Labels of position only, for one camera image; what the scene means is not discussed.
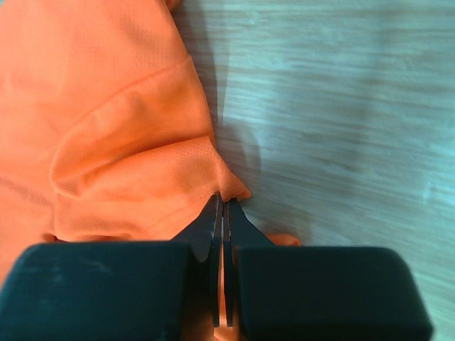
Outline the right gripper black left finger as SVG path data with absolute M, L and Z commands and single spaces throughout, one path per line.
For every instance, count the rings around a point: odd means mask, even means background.
M 223 202 L 157 242 L 27 248 L 1 289 L 2 340 L 211 340 Z

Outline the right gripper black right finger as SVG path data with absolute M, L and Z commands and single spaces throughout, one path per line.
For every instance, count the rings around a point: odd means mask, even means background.
M 224 292 L 236 340 L 430 340 L 409 266 L 381 247 L 273 243 L 223 206 Z

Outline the orange t-shirt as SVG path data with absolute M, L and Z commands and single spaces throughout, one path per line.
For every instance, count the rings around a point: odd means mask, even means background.
M 215 147 L 175 1 L 1 5 L 1 273 L 37 242 L 168 239 L 250 192 Z

